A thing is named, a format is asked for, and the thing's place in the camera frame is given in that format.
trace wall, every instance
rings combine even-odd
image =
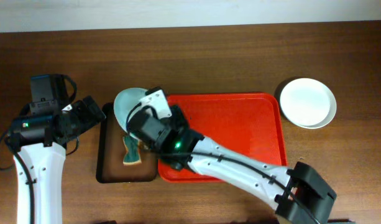
[[[0,0],[0,32],[381,19],[381,0]]]

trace round plate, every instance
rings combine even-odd
[[[302,128],[321,128],[330,123],[337,103],[331,90],[311,78],[299,78],[287,84],[280,95],[284,115]]]
[[[114,99],[114,115],[120,127],[127,132],[126,122],[129,112],[139,103],[139,100],[145,96],[146,89],[143,88],[128,88],[122,90]],[[131,118],[136,112],[140,110],[138,107],[129,118]]]

